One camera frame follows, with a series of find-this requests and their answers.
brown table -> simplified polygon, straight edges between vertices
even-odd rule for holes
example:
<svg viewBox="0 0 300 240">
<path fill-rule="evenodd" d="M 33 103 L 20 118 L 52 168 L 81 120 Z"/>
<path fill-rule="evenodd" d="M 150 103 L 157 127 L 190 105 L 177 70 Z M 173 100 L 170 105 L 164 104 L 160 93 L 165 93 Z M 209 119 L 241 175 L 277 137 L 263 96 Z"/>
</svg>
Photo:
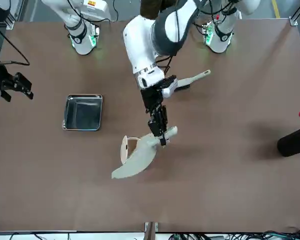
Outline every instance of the brown table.
<svg viewBox="0 0 300 240">
<path fill-rule="evenodd" d="M 165 100 L 178 135 L 141 174 L 111 179 L 124 135 L 147 126 L 125 52 L 124 22 L 98 48 L 72 49 L 62 23 L 18 23 L 8 36 L 30 67 L 34 99 L 0 99 L 0 231 L 257 232 L 300 227 L 300 154 L 276 141 L 300 128 L 300 37 L 286 19 L 240 20 L 224 54 L 192 29 L 173 58 L 180 79 L 212 74 Z M 0 56 L 22 60 L 5 43 Z M 97 132 L 61 128 L 68 94 L 102 94 Z"/>
</svg>

metal tray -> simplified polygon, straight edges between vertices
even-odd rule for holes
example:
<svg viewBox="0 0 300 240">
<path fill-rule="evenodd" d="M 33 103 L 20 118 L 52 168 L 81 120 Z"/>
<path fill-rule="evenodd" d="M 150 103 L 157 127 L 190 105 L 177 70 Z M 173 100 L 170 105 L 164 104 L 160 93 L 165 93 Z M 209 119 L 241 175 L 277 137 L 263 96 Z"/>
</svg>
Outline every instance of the metal tray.
<svg viewBox="0 0 300 240">
<path fill-rule="evenodd" d="M 62 128 L 69 131 L 97 131 L 103 98 L 99 94 L 71 94 L 66 98 Z"/>
</svg>

